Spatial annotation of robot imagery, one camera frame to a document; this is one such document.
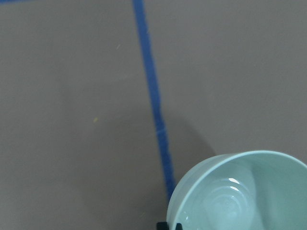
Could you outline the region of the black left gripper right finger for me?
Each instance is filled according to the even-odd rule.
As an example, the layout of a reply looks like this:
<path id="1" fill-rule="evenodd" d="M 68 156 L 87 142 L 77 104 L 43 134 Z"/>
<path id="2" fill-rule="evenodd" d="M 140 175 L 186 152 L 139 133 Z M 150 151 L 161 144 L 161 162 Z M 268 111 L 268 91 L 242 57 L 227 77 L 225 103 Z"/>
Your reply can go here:
<path id="1" fill-rule="evenodd" d="M 182 230 L 182 225 L 180 223 L 177 223 L 175 230 Z"/>

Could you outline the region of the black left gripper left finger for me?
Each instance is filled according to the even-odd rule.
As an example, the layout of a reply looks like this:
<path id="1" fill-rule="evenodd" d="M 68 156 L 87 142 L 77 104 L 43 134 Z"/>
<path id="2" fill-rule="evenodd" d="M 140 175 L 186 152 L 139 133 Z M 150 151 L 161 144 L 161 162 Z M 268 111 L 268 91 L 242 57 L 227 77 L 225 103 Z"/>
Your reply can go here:
<path id="1" fill-rule="evenodd" d="M 157 222 L 156 229 L 157 230 L 168 230 L 168 223 L 167 222 Z"/>

